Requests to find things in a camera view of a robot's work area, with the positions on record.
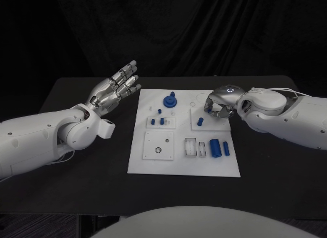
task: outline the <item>white robotic arm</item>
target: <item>white robotic arm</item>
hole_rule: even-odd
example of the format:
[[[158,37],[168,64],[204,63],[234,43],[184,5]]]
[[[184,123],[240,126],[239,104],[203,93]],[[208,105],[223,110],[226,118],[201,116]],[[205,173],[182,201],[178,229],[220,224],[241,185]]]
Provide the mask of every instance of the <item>white robotic arm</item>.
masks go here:
[[[221,86],[208,95],[204,111],[214,117],[228,118],[237,110],[254,131],[327,150],[327,98],[305,94],[286,98],[275,91],[293,92],[286,88],[252,88],[246,92],[233,85]],[[211,111],[213,103],[223,107],[218,112]]]
[[[139,88],[130,87],[136,75],[130,61],[93,88],[84,104],[0,122],[0,178],[21,174],[86,148],[96,135],[107,139],[115,124],[100,119],[122,98]]]

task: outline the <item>blue object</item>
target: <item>blue object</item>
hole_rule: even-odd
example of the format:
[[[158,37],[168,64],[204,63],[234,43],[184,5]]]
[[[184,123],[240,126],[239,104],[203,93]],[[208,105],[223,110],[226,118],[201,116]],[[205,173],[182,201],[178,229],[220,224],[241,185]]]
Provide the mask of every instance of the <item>blue object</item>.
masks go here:
[[[210,140],[210,147],[211,147],[211,157],[217,158],[221,156],[221,151],[220,151],[220,145],[218,145],[218,140],[211,139]]]
[[[226,156],[228,156],[230,153],[228,153],[228,147],[227,147],[227,142],[226,141],[223,142],[223,148],[224,148],[224,154],[226,154]]]
[[[203,118],[198,118],[198,121],[197,121],[197,125],[198,125],[198,126],[201,126],[203,120],[204,120]]]
[[[172,108],[175,106],[177,100],[175,100],[175,94],[174,92],[169,93],[169,96],[167,96],[162,99],[162,104],[167,108]]]

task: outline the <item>table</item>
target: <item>table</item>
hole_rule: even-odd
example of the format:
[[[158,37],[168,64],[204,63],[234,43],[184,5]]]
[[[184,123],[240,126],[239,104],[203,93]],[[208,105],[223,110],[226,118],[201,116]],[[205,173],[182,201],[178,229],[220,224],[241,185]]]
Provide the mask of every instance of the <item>table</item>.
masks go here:
[[[40,112],[83,103],[102,78],[60,78]],[[143,89],[210,90],[233,84],[296,89],[285,76],[139,78]],[[181,205],[233,208],[275,218],[327,219],[327,151],[254,132],[230,118],[240,178],[126,174],[138,93],[107,118],[112,138],[96,137],[66,162],[17,175],[0,184],[0,213],[71,213],[129,216]]]

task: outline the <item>robotic hand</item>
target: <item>robotic hand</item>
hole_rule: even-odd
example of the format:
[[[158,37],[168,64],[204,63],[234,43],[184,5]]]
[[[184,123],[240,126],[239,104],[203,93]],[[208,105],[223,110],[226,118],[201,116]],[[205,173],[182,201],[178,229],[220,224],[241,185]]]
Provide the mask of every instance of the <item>robotic hand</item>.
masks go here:
[[[100,116],[141,88],[139,84],[130,87],[138,79],[130,76],[135,64],[130,61],[94,86],[84,104],[0,122],[0,178],[53,163],[66,153],[86,148],[96,135],[110,137],[115,124]]]
[[[293,92],[295,97],[283,97],[275,91]],[[211,111],[213,103],[221,106],[218,112]],[[252,88],[246,92],[226,85],[210,93],[204,111],[214,117],[228,118],[234,110],[254,131],[327,150],[327,98],[311,97],[288,88]]]

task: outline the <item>black curtain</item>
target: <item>black curtain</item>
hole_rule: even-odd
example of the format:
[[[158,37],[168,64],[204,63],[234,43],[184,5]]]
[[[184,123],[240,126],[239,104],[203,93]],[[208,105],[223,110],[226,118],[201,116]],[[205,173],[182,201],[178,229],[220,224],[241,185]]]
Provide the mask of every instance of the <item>black curtain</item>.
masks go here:
[[[0,115],[130,60],[139,76],[288,75],[327,97],[327,1],[0,0]]]

